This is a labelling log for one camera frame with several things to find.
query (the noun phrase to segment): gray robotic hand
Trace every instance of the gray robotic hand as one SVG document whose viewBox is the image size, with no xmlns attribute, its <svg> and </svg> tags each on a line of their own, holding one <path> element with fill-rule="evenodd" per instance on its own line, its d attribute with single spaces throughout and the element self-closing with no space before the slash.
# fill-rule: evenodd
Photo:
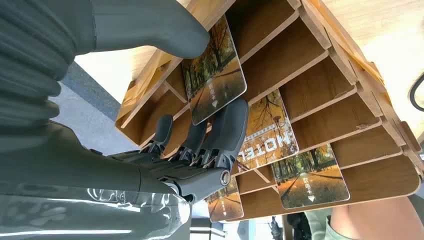
<svg viewBox="0 0 424 240">
<path fill-rule="evenodd" d="M 216 116 L 201 146 L 206 126 L 193 127 L 170 159 L 160 157 L 169 116 L 141 152 L 113 156 L 50 120 L 59 108 L 48 97 L 76 55 L 151 45 L 194 58 L 208 41 L 175 0 L 0 0 L 0 238 L 166 238 L 187 220 L 187 201 L 228 184 L 244 100 Z"/>
</svg>

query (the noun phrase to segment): wooden shelf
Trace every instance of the wooden shelf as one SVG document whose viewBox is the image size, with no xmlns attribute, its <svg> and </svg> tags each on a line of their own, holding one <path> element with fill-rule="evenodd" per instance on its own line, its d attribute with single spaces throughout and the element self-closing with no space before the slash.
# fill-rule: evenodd
<svg viewBox="0 0 424 240">
<path fill-rule="evenodd" d="M 285 0 L 237 0 L 225 14 L 240 62 L 299 17 L 299 11 Z"/>
<path fill-rule="evenodd" d="M 244 216 L 231 221 L 407 196 L 420 185 L 411 160 L 403 155 L 343 169 L 341 173 L 350 192 L 350 199 L 347 201 L 284 209 L 279 194 L 272 188 L 267 188 L 241 195 Z"/>
<path fill-rule="evenodd" d="M 375 117 L 362 99 L 354 94 L 294 122 L 291 126 L 299 150 L 304 152 L 381 124 L 381 119 Z"/>
<path fill-rule="evenodd" d="M 352 60 L 365 57 L 331 13 L 327 17 L 348 42 L 340 42 L 334 26 L 324 23 L 324 28 L 323 16 L 299 0 L 195 0 L 187 7 L 206 29 L 228 8 L 226 17 L 247 82 L 242 97 L 251 105 L 279 89 L 299 152 L 331 144 L 351 194 L 344 202 L 283 209 L 271 165 L 243 173 L 233 167 L 244 209 L 244 217 L 233 221 L 405 196 L 416 190 L 419 181 L 411 161 L 423 174 L 420 147 L 394 112 L 384 87 Z M 345 51 L 346 45 L 353 47 L 354 56 Z M 128 100 L 136 104 L 123 106 L 124 117 L 115 123 L 131 141 L 143 145 L 159 118 L 173 115 L 165 156 L 184 142 L 192 122 L 180 61 L 155 50 L 135 80 L 145 92 L 134 96 L 130 85 L 127 93 L 134 99 Z"/>
<path fill-rule="evenodd" d="M 291 123 L 357 92 L 330 57 L 279 88 Z"/>
<path fill-rule="evenodd" d="M 328 56 L 302 20 L 295 20 L 242 64 L 249 104 L 257 102 Z"/>
</svg>

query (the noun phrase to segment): card with autumn trees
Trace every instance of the card with autumn trees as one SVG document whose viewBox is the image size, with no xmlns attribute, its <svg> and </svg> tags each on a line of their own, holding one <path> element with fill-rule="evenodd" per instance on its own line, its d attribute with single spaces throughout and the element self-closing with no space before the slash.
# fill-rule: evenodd
<svg viewBox="0 0 424 240">
<path fill-rule="evenodd" d="M 204 53 L 181 62 L 191 118 L 201 123 L 247 89 L 225 16 L 209 31 Z"/>
<path fill-rule="evenodd" d="M 249 108 L 246 137 L 234 167 L 246 172 L 295 155 L 295 134 L 277 89 Z"/>
<path fill-rule="evenodd" d="M 228 186 L 212 193 L 205 201 L 209 209 L 210 221 L 212 223 L 238 219 L 244 215 L 235 176 L 231 177 Z"/>
<path fill-rule="evenodd" d="M 350 198 L 330 144 L 274 162 L 271 166 L 285 209 Z"/>
</svg>

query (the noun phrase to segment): robotic finger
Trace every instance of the robotic finger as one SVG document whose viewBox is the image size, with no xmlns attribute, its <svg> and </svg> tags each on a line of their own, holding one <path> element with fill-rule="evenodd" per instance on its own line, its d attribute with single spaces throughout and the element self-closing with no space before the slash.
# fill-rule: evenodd
<svg viewBox="0 0 424 240">
<path fill-rule="evenodd" d="M 249 107 L 242 98 L 220 110 L 206 134 L 206 121 L 191 125 L 187 139 L 170 158 L 160 156 L 169 142 L 172 117 L 163 116 L 153 139 L 130 162 L 146 168 L 189 203 L 196 203 L 230 183 L 231 170 L 246 135 Z"/>
</svg>

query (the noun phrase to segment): gray floor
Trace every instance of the gray floor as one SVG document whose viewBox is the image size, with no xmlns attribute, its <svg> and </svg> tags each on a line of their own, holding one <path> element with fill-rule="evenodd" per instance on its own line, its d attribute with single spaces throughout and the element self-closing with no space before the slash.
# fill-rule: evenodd
<svg viewBox="0 0 424 240">
<path fill-rule="evenodd" d="M 60 95 L 50 98 L 60 108 L 53 120 L 72 128 L 86 148 L 104 155 L 137 149 L 115 129 L 120 104 L 76 63 L 60 85 Z"/>
</svg>

